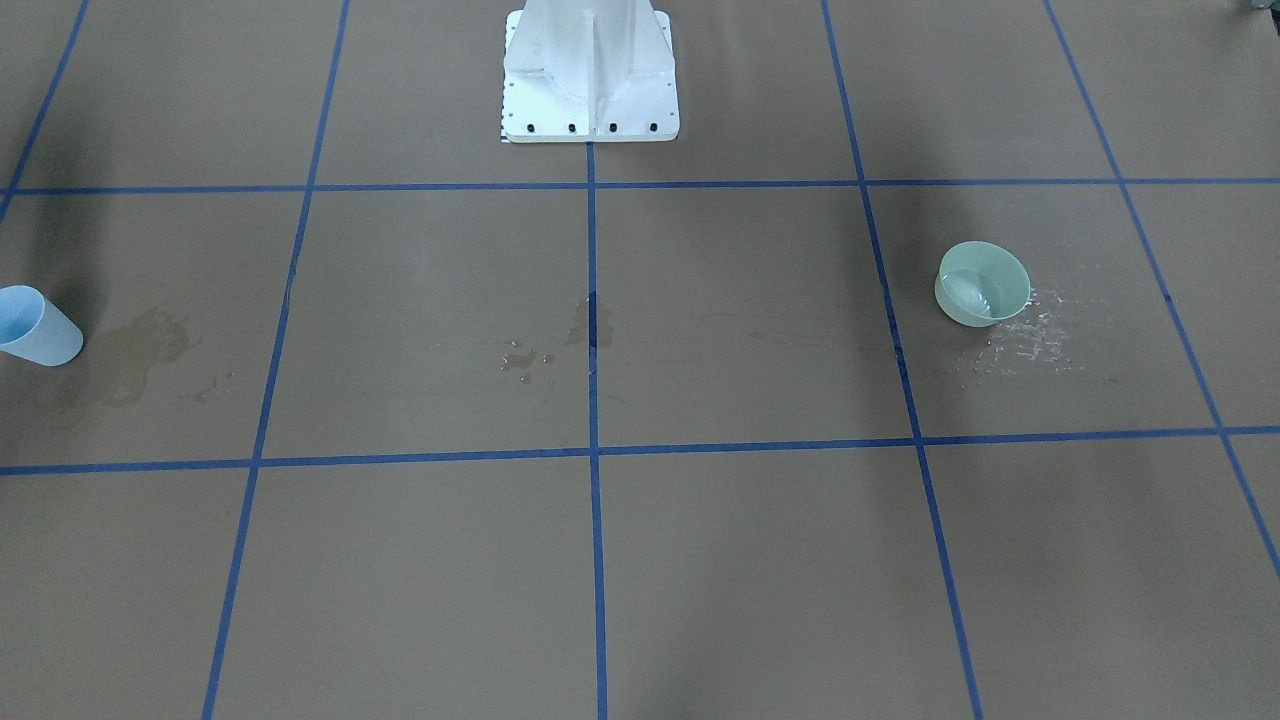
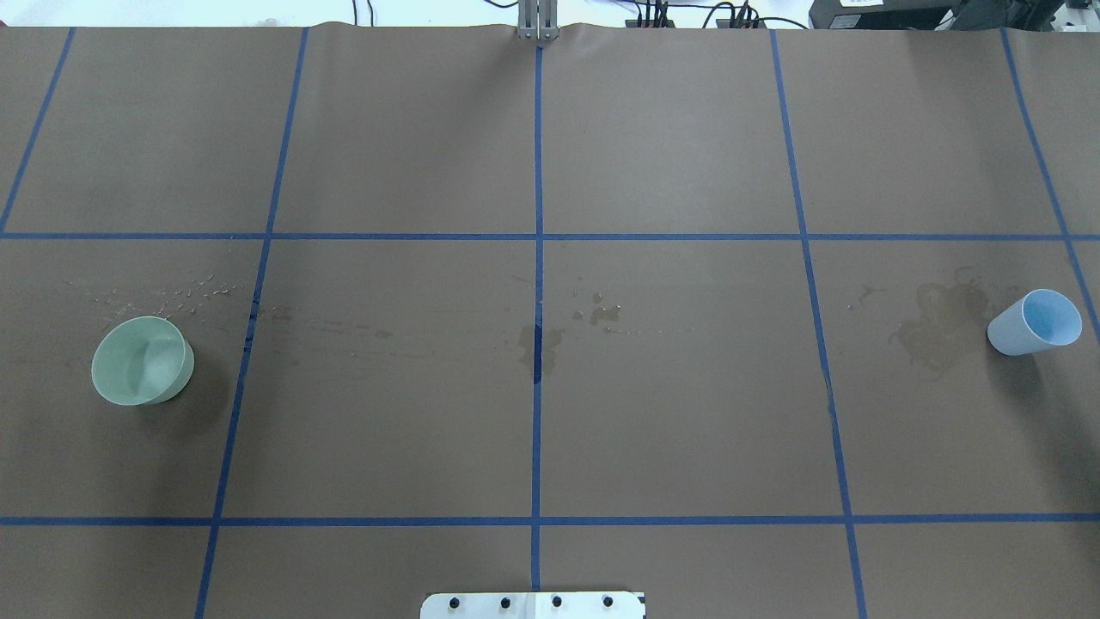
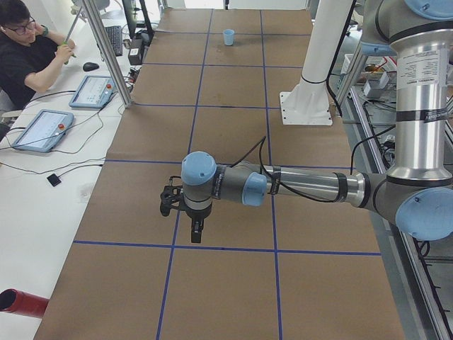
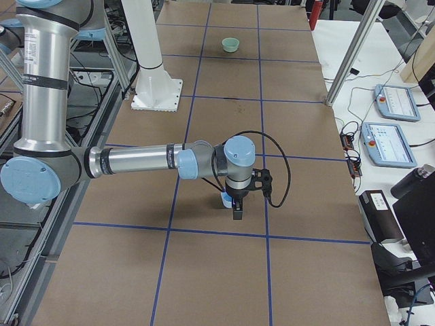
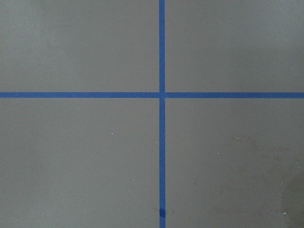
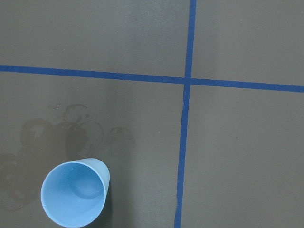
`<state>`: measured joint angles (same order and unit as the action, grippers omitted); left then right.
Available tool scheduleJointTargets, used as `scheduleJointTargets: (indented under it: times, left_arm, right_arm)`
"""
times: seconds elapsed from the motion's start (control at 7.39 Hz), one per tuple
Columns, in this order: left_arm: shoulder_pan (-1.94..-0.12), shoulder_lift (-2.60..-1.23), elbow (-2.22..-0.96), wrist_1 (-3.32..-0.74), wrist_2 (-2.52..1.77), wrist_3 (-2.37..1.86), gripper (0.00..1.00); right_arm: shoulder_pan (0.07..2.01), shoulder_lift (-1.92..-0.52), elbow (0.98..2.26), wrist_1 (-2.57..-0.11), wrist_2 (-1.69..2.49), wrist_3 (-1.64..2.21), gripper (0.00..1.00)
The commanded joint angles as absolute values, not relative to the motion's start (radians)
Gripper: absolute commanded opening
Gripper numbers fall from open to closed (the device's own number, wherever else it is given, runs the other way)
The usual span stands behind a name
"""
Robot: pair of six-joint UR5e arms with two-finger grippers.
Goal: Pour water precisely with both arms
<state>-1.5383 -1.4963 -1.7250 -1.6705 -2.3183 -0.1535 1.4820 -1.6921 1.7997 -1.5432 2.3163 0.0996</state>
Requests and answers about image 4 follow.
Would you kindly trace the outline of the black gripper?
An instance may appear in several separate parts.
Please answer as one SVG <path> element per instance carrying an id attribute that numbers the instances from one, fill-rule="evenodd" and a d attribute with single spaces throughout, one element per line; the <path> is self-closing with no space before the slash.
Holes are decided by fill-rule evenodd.
<path id="1" fill-rule="evenodd" d="M 243 198 L 248 195 L 248 189 L 235 189 L 226 186 L 226 193 L 234 200 L 232 202 L 232 216 L 234 220 L 243 219 Z"/>

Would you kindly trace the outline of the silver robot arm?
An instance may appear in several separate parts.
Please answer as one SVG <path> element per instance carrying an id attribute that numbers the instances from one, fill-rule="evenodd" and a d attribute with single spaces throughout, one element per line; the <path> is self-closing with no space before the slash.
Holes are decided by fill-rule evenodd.
<path id="1" fill-rule="evenodd" d="M 14 199 L 39 204 L 101 175 L 177 170 L 182 179 L 225 177 L 223 194 L 233 217 L 253 182 L 255 146 L 235 135 L 223 145 L 205 141 L 129 149 L 72 147 L 65 138 L 71 40 L 80 31 L 105 35 L 102 1 L 18 1 L 24 27 L 22 136 L 1 169 L 1 184 Z"/>

